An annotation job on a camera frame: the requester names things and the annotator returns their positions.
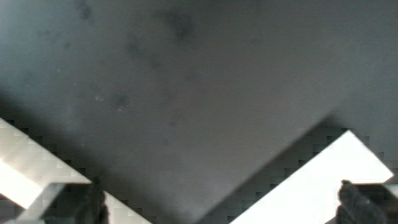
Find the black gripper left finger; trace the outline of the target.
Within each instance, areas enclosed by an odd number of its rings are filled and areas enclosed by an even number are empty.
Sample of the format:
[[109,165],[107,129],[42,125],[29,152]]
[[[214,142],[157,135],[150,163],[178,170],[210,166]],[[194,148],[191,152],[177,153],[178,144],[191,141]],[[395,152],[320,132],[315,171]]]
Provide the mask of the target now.
[[45,224],[109,224],[105,192],[98,183],[52,183],[43,192]]

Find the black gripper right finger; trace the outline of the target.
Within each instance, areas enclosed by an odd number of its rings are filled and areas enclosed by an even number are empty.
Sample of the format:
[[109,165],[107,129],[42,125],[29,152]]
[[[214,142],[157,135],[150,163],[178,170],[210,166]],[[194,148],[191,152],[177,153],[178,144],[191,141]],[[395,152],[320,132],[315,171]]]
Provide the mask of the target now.
[[398,224],[398,184],[342,181],[336,224]]

